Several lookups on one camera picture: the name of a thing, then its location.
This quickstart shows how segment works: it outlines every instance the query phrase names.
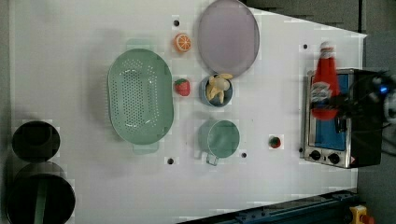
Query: orange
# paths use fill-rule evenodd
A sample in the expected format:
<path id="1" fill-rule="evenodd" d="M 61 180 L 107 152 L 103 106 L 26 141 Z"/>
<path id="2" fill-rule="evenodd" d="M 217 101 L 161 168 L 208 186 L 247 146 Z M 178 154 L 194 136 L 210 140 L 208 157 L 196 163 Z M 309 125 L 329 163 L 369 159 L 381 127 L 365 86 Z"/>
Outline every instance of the orange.
<path id="1" fill-rule="evenodd" d="M 175 48 L 178 52 L 187 52 L 191 48 L 191 41 L 185 34 L 178 34 L 174 40 Z"/>

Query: strawberry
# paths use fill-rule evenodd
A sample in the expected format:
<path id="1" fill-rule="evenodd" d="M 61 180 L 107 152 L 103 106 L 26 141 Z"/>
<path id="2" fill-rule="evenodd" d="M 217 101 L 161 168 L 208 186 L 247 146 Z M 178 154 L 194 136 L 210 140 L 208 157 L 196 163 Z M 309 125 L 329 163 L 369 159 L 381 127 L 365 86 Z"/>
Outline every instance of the strawberry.
<path id="1" fill-rule="evenodd" d="M 175 91 L 182 95 L 190 95 L 190 82 L 187 79 L 181 78 L 175 82 Z"/>

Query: label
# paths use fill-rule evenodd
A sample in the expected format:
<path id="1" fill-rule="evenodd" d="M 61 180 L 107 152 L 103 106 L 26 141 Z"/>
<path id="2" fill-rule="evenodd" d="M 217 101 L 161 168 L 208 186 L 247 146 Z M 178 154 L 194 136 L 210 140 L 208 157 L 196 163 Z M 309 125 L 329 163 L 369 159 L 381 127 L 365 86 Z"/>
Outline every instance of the label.
<path id="1" fill-rule="evenodd" d="M 311 103 L 318 103 L 329 100 L 332 97 L 330 84 L 326 82 L 316 82 L 312 85 Z"/>

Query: red bottle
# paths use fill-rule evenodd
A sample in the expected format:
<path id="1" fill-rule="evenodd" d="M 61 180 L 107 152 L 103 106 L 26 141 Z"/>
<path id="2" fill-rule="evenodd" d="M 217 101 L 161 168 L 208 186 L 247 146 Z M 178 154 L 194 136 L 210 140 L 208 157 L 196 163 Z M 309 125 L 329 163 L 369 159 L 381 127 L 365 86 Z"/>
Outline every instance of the red bottle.
<path id="1" fill-rule="evenodd" d="M 334 49 L 328 42 L 320 45 L 320 58 L 311 88 L 311 103 L 326 102 L 340 94 L 337 73 L 335 71 Z M 337 109 L 313 108 L 312 115 L 321 120 L 334 119 Z"/>

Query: green mug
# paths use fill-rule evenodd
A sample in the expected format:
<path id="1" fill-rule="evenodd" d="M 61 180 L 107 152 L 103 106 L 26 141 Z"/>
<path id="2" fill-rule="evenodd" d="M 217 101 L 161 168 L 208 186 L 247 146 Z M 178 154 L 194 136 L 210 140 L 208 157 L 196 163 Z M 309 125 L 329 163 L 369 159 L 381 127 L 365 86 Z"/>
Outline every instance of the green mug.
<path id="1" fill-rule="evenodd" d="M 208 120 L 199 131 L 200 147 L 207 152 L 206 162 L 214 166 L 219 159 L 235 153 L 239 140 L 238 128 L 228 120 Z"/>

